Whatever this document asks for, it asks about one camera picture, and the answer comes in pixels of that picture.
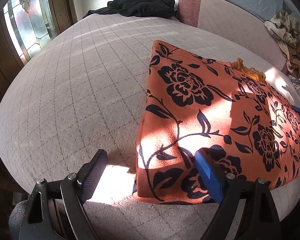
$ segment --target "black cloth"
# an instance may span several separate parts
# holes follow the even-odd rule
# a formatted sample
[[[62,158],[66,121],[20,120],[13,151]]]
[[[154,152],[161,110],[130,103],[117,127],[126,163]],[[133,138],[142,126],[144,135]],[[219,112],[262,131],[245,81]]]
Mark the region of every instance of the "black cloth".
[[[107,3],[107,7],[99,10],[89,10],[83,17],[90,14],[115,14],[130,17],[161,17],[170,18],[175,16],[175,0],[113,0]]]

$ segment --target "orange floral garment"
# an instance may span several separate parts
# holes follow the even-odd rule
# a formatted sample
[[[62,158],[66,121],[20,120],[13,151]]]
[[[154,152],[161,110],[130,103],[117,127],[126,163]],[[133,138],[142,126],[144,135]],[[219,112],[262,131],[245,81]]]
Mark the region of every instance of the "orange floral garment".
[[[224,172],[263,178],[270,189],[300,176],[300,118],[272,86],[163,41],[153,44],[149,72],[136,200],[213,202],[194,166],[202,147]]]

